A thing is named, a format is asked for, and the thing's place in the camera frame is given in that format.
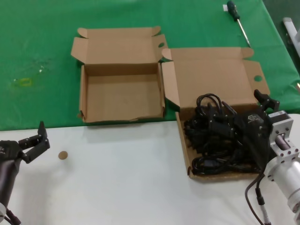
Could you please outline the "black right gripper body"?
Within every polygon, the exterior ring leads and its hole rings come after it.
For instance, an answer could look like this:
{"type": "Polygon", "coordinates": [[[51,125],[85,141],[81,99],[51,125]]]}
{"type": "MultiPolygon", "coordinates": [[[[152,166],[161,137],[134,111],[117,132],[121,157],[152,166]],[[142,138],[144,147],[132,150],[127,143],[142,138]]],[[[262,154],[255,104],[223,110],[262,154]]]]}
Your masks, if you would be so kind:
{"type": "Polygon", "coordinates": [[[270,129],[265,113],[261,108],[248,111],[243,115],[243,122],[245,125],[243,141],[254,161],[269,162],[270,129]]]}

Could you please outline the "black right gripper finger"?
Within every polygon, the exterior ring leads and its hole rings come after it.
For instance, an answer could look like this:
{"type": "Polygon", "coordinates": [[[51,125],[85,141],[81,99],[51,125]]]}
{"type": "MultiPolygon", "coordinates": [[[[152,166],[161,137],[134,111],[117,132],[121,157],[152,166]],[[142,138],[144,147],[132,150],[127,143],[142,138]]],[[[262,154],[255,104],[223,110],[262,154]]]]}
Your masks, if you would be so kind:
{"type": "Polygon", "coordinates": [[[254,97],[260,104],[254,110],[255,114],[267,115],[268,113],[275,113],[279,111],[279,101],[272,99],[268,94],[262,94],[258,89],[254,91],[254,97]]]}
{"type": "Polygon", "coordinates": [[[209,114],[208,132],[220,136],[238,136],[243,134],[243,122],[240,114],[209,114]]]}

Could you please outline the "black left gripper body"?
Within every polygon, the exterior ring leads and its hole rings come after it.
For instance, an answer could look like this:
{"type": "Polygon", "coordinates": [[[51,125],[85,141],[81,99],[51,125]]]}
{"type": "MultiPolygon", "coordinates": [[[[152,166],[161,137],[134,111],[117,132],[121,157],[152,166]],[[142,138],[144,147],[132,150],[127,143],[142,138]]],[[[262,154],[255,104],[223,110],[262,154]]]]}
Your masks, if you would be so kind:
{"type": "Polygon", "coordinates": [[[0,142],[0,161],[22,160],[23,150],[17,141],[0,142]]]}

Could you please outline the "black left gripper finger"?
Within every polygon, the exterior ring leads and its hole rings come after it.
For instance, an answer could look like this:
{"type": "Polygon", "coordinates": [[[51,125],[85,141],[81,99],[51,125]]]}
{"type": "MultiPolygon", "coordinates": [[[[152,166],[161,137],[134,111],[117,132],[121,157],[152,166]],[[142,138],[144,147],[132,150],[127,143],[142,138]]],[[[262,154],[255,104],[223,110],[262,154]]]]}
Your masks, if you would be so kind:
{"type": "Polygon", "coordinates": [[[37,135],[22,139],[18,142],[21,148],[43,147],[47,148],[47,131],[43,121],[40,122],[37,135]]]}
{"type": "Polygon", "coordinates": [[[50,148],[50,143],[48,140],[43,140],[36,145],[26,144],[25,149],[29,149],[26,153],[23,154],[23,160],[29,164],[41,154],[43,154],[46,150],[50,148]]]}

